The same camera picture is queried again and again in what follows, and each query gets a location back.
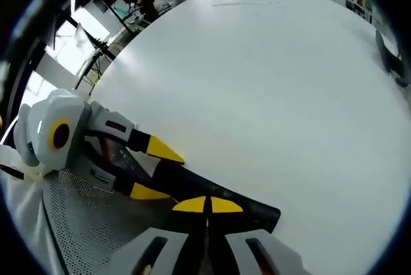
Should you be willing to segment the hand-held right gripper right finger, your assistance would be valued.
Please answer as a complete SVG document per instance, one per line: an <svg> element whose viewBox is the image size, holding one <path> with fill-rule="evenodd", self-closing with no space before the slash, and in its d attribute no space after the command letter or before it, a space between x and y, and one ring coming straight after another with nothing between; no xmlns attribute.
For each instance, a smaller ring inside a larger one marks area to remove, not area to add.
<svg viewBox="0 0 411 275"><path fill-rule="evenodd" d="M305 274L302 258L230 200L211 197L208 254L215 274Z"/></svg>

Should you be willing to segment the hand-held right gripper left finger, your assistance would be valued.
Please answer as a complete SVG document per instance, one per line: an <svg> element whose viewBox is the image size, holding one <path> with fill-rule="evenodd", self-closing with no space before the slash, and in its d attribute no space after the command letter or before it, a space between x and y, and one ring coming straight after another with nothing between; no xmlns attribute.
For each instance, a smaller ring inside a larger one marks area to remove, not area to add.
<svg viewBox="0 0 411 275"><path fill-rule="evenodd" d="M109 274L198 274L204 256L207 197L183 200L159 228L118 249Z"/></svg>

